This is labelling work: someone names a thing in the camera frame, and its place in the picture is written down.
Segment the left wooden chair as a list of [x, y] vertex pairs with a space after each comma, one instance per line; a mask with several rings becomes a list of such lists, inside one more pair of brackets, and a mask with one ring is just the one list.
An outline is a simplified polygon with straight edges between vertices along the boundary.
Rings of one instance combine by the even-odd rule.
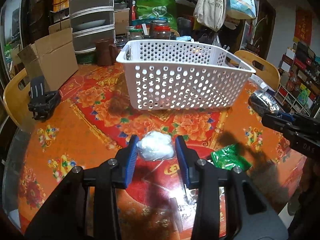
[[27, 76], [27, 71], [21, 70], [7, 84], [3, 93], [5, 110], [19, 128], [22, 128], [23, 123], [31, 119], [31, 112], [28, 109], [30, 83], [27, 83], [22, 89], [19, 88], [19, 84]]

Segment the grey tiered dish rack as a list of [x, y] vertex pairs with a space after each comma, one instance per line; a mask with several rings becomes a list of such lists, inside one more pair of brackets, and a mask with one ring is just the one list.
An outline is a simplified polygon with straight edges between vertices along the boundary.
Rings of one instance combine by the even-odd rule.
[[95, 43], [116, 37], [114, 0], [69, 0], [73, 47], [76, 54], [95, 51]]

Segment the clear plastic bag packet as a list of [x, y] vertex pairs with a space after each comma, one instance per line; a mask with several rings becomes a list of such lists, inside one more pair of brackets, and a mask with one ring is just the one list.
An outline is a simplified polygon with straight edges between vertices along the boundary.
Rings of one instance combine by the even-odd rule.
[[175, 156], [171, 136], [161, 132], [148, 132], [136, 145], [138, 154], [144, 161], [167, 160]]

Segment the green shopping bag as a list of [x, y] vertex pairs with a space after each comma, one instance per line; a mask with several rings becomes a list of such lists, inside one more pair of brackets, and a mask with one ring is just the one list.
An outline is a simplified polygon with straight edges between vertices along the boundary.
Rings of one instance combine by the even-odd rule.
[[136, 0], [136, 18], [167, 20], [171, 29], [177, 30], [177, 9], [175, 0]]

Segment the blue printed paper bag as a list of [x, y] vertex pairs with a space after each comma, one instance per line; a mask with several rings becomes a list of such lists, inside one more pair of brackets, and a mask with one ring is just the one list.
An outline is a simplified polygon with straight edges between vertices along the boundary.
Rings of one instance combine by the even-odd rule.
[[226, 14], [237, 20], [249, 20], [256, 18], [254, 0], [227, 0]]

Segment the black phone stand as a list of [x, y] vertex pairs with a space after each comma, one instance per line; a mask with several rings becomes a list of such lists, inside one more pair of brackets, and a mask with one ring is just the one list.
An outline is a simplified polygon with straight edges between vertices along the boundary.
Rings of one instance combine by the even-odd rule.
[[28, 110], [36, 121], [48, 120], [61, 102], [59, 91], [46, 91], [44, 82], [44, 76], [35, 77], [30, 81]]

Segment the right wooden chair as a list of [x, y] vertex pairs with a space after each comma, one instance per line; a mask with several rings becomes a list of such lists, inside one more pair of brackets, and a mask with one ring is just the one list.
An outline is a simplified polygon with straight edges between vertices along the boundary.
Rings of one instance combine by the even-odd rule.
[[280, 74], [273, 64], [246, 50], [236, 51], [234, 55], [252, 66], [256, 71], [256, 75], [274, 91], [278, 89], [280, 84]]

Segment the red floral tablecloth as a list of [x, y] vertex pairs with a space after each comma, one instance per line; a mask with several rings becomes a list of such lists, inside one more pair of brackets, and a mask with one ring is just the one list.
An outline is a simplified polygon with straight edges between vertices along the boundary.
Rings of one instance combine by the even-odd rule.
[[200, 158], [233, 145], [237, 161], [280, 211], [298, 187], [305, 157], [261, 124], [248, 105], [255, 89], [246, 83], [229, 109], [138, 111], [121, 65], [81, 67], [61, 87], [53, 116], [31, 128], [18, 183], [21, 230], [74, 166], [92, 168], [113, 158], [132, 135], [139, 137], [135, 173], [117, 192], [123, 239], [191, 237], [197, 193], [182, 184], [174, 151], [179, 136]]

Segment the brown ceramic mug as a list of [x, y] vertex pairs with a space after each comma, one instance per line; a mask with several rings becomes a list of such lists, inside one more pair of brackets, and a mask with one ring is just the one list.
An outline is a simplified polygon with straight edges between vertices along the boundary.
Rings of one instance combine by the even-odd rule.
[[114, 38], [101, 39], [95, 42], [97, 65], [100, 67], [115, 64], [118, 48], [114, 44]]

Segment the white shelf with boxes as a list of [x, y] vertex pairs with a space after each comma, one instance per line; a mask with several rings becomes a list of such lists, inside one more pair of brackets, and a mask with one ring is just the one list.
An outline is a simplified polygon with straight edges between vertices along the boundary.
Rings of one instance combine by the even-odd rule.
[[319, 118], [319, 57], [304, 42], [288, 48], [279, 65], [274, 95], [287, 113]]

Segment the beige canvas tote bag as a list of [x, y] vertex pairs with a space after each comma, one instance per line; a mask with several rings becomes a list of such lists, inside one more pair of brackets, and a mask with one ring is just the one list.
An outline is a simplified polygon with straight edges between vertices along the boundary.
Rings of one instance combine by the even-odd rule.
[[226, 18], [226, 0], [197, 0], [194, 18], [199, 24], [218, 32]]

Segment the wooden chair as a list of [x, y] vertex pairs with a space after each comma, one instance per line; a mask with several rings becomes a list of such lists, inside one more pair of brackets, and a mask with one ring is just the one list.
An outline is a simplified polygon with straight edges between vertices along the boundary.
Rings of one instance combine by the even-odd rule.
[[273, 64], [246, 50], [236, 51], [234, 55], [252, 66], [256, 71], [256, 75], [274, 91], [278, 89], [280, 84], [280, 74]]
[[3, 93], [5, 110], [19, 128], [22, 128], [23, 123], [31, 119], [31, 112], [28, 109], [30, 83], [27, 83], [22, 89], [19, 88], [19, 84], [27, 76], [27, 71], [21, 70], [7, 84]]

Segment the dark silver object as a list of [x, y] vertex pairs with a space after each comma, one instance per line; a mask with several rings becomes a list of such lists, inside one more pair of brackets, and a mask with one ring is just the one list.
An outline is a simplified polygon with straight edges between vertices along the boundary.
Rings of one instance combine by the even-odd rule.
[[260, 117], [266, 114], [277, 116], [280, 107], [274, 97], [264, 90], [255, 90], [248, 99], [249, 106]]

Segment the green snack packet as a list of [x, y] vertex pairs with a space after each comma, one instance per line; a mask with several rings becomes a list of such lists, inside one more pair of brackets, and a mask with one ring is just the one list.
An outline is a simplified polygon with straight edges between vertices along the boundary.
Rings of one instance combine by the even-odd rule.
[[231, 170], [234, 167], [238, 167], [243, 171], [247, 171], [252, 167], [252, 165], [240, 155], [239, 144], [228, 145], [216, 150], [210, 154], [210, 157], [215, 167], [224, 170]]

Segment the red wall hanging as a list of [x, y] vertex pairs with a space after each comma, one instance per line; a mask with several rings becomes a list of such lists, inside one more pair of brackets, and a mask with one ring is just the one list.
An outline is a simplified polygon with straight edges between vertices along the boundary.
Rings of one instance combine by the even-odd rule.
[[301, 7], [296, 8], [296, 22], [293, 41], [304, 42], [308, 46], [312, 37], [312, 12]]

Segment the white perforated plastic basket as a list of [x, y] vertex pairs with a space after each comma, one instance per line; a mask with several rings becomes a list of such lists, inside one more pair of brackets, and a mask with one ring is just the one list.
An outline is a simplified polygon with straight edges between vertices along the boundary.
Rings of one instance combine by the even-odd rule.
[[122, 64], [137, 110], [228, 108], [255, 69], [213, 45], [176, 40], [132, 40]]

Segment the red lid pickle jar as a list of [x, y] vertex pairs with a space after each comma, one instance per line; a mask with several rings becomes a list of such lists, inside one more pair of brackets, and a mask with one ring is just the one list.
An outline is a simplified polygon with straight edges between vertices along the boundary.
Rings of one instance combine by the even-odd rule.
[[152, 20], [150, 22], [150, 37], [152, 39], [169, 40], [171, 29], [166, 20]]

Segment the green lid glass jar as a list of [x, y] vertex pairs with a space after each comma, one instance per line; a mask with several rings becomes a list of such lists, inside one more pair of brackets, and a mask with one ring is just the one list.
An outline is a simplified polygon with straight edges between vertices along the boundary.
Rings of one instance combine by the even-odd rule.
[[128, 40], [143, 40], [144, 32], [143, 29], [137, 29], [134, 26], [127, 27]]

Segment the cardboard box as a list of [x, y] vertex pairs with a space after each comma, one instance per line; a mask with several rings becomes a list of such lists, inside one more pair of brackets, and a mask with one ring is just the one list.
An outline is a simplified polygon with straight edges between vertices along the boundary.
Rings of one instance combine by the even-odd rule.
[[58, 90], [78, 71], [71, 28], [47, 35], [23, 48], [18, 57], [30, 79], [43, 76], [48, 90]]

